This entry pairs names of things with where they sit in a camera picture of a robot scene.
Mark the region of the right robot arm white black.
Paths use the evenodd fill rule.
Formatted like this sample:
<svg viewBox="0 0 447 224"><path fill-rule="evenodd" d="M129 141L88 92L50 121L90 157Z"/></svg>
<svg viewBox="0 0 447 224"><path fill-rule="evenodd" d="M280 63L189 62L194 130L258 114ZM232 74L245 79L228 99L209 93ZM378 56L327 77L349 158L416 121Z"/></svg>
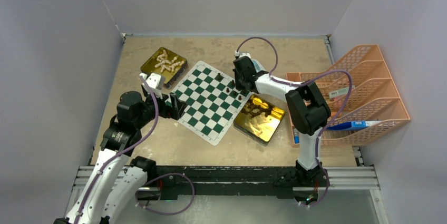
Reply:
<svg viewBox="0 0 447 224"><path fill-rule="evenodd" d="M319 88L315 83L286 81L267 71L257 71L249 55L236 55L233 64L237 90L273 96L287 103L292 124L300 134L296 179L304 186L311 184L320 165L320 135L331 115Z"/></svg>

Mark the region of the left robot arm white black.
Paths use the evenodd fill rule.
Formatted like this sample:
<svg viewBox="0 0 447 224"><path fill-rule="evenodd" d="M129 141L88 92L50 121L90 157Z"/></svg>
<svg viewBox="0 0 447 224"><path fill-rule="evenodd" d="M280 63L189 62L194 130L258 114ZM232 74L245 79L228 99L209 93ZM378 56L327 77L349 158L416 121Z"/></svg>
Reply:
<svg viewBox="0 0 447 224"><path fill-rule="evenodd" d="M137 190L149 187L158 180L156 162L144 157L130 161L134 148L147 137L141 130L158 118L178 120L187 107L175 93L162 94L137 91L120 96L117 113L103 134L101 150L85 188L72 209L55 223L115 223L124 206ZM116 179L125 164L130 167L120 182Z"/></svg>

